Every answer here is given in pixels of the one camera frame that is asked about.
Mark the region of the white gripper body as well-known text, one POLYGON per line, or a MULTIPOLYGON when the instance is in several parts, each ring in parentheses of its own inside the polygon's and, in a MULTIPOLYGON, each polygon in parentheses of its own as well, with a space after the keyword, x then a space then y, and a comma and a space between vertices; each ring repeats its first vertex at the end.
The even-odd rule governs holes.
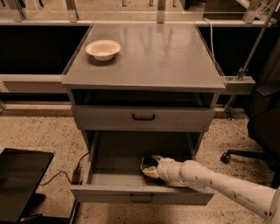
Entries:
POLYGON ((157 165, 157 173, 159 177, 165 181, 180 182, 183 180, 181 171, 181 162, 177 162, 172 158, 161 158, 157 165))

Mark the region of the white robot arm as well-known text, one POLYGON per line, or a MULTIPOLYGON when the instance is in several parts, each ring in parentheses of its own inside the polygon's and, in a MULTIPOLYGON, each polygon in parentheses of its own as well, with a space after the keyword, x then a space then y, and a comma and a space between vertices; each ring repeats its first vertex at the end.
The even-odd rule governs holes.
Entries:
POLYGON ((280 224, 280 188, 234 178, 206 168, 195 160, 178 162, 169 157, 144 157, 140 166, 144 175, 178 182, 192 189, 211 187, 254 214, 267 224, 280 224))

